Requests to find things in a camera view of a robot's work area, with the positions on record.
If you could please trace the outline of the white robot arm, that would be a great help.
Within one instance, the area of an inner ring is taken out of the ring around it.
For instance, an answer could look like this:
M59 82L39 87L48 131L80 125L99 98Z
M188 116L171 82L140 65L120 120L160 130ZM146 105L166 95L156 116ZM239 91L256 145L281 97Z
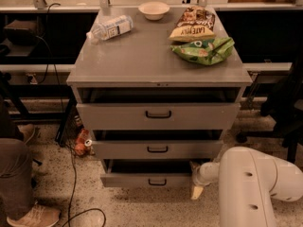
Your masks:
M276 227L272 200L303 197L303 172L295 164L252 148L233 147L218 163L190 166L194 200L219 184L220 227Z

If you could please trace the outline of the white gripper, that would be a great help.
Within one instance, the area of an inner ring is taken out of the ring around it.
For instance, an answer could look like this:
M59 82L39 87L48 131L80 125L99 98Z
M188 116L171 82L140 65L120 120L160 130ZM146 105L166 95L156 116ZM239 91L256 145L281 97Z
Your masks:
M200 165L199 163L190 161L189 165L192 171L192 181L194 184L191 187L190 198L193 201L196 201L202 195L204 187L210 184L205 173L207 164Z

